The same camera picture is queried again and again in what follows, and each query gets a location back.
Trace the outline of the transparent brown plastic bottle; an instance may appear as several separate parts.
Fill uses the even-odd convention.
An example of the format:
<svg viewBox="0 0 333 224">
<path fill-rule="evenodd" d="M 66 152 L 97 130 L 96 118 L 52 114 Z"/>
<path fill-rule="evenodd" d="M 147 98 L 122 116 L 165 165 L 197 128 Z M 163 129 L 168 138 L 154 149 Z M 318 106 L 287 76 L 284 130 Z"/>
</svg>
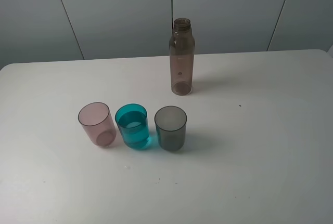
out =
<svg viewBox="0 0 333 224">
<path fill-rule="evenodd" d="M 195 39 L 191 21 L 187 18 L 174 20 L 169 40 L 171 90 L 179 96 L 192 90 Z"/>
</svg>

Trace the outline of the grey translucent plastic cup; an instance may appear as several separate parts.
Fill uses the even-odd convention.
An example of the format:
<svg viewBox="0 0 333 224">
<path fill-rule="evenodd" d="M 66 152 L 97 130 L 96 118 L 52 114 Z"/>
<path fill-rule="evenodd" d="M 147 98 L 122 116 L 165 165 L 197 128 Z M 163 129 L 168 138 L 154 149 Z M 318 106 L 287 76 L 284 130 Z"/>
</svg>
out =
<svg viewBox="0 0 333 224">
<path fill-rule="evenodd" d="M 159 146 L 170 152 L 180 150 L 186 137 L 187 115 L 177 106 L 165 106 L 154 117 Z"/>
</svg>

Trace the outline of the teal translucent plastic cup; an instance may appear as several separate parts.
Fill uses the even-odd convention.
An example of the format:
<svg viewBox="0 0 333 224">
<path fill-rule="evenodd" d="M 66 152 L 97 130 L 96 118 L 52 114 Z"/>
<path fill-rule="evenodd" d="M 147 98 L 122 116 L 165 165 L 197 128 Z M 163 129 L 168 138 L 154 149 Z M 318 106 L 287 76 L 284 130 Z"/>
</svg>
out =
<svg viewBox="0 0 333 224">
<path fill-rule="evenodd" d="M 122 106 L 115 114 L 115 121 L 124 143 L 131 149 L 143 150 L 149 141 L 147 111 L 140 104 Z"/>
</svg>

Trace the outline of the pink translucent plastic cup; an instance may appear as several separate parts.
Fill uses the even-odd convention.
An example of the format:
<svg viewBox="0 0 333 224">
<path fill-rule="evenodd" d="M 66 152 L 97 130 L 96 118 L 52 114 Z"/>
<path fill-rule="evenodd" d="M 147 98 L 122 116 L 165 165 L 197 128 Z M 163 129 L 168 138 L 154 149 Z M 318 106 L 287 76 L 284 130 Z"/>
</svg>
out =
<svg viewBox="0 0 333 224">
<path fill-rule="evenodd" d="M 110 109 L 103 102 L 93 102 L 84 106 L 78 113 L 78 121 L 96 146 L 107 147 L 117 136 Z"/>
</svg>

